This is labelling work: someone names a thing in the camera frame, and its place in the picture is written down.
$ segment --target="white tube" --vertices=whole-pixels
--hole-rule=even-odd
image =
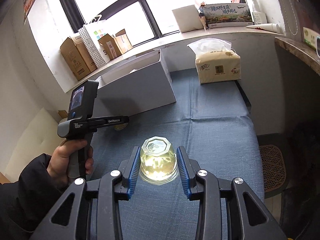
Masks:
[[[249,26],[246,26],[246,28],[264,30],[264,31],[269,31],[269,32],[274,32],[274,33],[280,33],[280,27],[278,24],[275,24],[275,23],[249,25]]]

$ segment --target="bottle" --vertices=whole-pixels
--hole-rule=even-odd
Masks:
[[[263,12],[260,11],[260,7],[259,7],[259,4],[258,4],[257,0],[252,0],[252,3],[253,3],[252,16],[253,16],[254,24],[266,24],[266,23],[268,23],[266,15]]]

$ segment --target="black jacket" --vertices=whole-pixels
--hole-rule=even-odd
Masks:
[[[47,172],[51,156],[42,154],[15,183],[0,184],[0,239],[25,240],[62,195]]]

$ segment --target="hand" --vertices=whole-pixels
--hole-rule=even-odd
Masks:
[[[72,153],[82,149],[87,145],[85,139],[81,140],[64,140],[55,149],[52,154],[47,172],[55,182],[57,187],[65,187],[68,185],[67,168],[69,164],[69,157]],[[86,174],[91,174],[93,170],[93,149],[92,147],[88,150],[88,159],[85,163]]]

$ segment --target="glass jar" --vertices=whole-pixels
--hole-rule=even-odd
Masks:
[[[178,175],[177,158],[172,144],[164,137],[145,140],[140,150],[140,177],[149,183],[161,185]]]

